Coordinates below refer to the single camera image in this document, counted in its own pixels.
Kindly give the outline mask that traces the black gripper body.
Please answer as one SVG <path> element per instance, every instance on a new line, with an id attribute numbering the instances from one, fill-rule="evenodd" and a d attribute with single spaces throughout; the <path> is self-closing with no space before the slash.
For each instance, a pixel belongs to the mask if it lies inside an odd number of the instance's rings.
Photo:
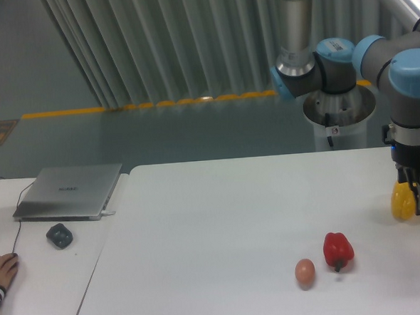
<path id="1" fill-rule="evenodd" d="M 405 128 L 396 123 L 383 125 L 382 141 L 391 147 L 391 157 L 396 164 L 420 168 L 420 128 Z"/>

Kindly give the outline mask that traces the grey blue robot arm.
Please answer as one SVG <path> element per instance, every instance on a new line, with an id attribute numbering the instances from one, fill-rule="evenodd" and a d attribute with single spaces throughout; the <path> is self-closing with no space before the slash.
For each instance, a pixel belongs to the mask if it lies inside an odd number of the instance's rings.
<path id="1" fill-rule="evenodd" d="M 358 44 L 325 39 L 310 47 L 313 0 L 279 0 L 284 25 L 280 54 L 271 68 L 282 97 L 308 95 L 305 114 L 332 129 L 357 123 L 374 109 L 371 93 L 357 85 L 367 79 L 390 104 L 382 140 L 391 148 L 397 180 L 420 215 L 420 0 L 381 0 L 408 33 L 395 39 L 368 36 Z"/>

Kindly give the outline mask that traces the person's hand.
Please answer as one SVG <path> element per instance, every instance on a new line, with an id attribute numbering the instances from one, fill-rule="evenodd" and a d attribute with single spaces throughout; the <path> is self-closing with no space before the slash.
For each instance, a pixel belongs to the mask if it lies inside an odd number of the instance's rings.
<path id="1" fill-rule="evenodd" d="M 14 280 L 19 267 L 19 257 L 11 257 L 11 253 L 0 256 L 0 286 L 6 292 Z"/>

